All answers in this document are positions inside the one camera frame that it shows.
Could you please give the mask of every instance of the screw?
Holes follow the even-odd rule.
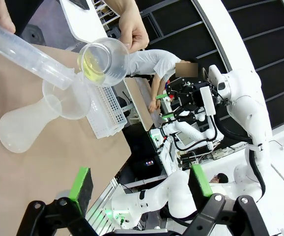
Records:
[[[67,201],[66,201],[65,199],[61,199],[60,202],[59,202],[59,204],[60,204],[61,206],[67,205]]]
[[[41,206],[42,206],[42,205],[39,204],[39,203],[36,203],[36,204],[34,205],[35,209],[39,209]]]
[[[244,204],[248,203],[248,199],[247,199],[247,198],[242,198],[241,201],[242,201],[242,203],[244,203]]]
[[[214,197],[214,199],[219,202],[220,200],[222,200],[222,196],[221,195],[216,195]]]

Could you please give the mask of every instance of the black pants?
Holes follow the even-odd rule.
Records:
[[[43,0],[5,0],[16,35],[21,35]]]

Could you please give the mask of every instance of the perforated basket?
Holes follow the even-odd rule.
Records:
[[[86,118],[98,139],[114,135],[127,123],[111,87],[91,86],[91,109]]]

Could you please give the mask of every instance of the green tape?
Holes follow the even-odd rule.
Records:
[[[213,194],[213,192],[212,192],[212,189],[210,187],[210,183],[209,183],[206,175],[203,172],[201,165],[194,164],[194,165],[191,166],[191,169],[193,170],[193,172],[195,173],[195,175],[196,175],[196,177],[199,181],[199,185],[200,185],[200,188],[202,190],[203,196],[210,197]]]
[[[82,212],[82,211],[81,211],[81,208],[80,208],[78,197],[79,197],[80,190],[83,186],[84,179],[85,179],[85,177],[88,173],[88,170],[89,170],[88,167],[80,167],[79,172],[77,174],[77,177],[74,180],[74,183],[72,185],[72,188],[71,188],[71,191],[70,191],[70,194],[69,194],[69,198],[72,201],[75,202],[75,204],[77,205],[80,212]]]
[[[161,99],[161,98],[163,98],[163,97],[168,97],[168,94],[165,93],[165,94],[157,95],[157,96],[156,96],[156,99]]]
[[[173,114],[166,114],[162,116],[162,119],[167,119],[169,117],[173,117]]]

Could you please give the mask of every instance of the yellow liquid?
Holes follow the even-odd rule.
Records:
[[[95,84],[101,85],[105,80],[103,70],[100,68],[97,59],[92,55],[90,51],[87,51],[83,58],[83,70],[82,70],[82,56],[84,49],[79,53],[77,62],[79,69],[84,73],[85,77]]]

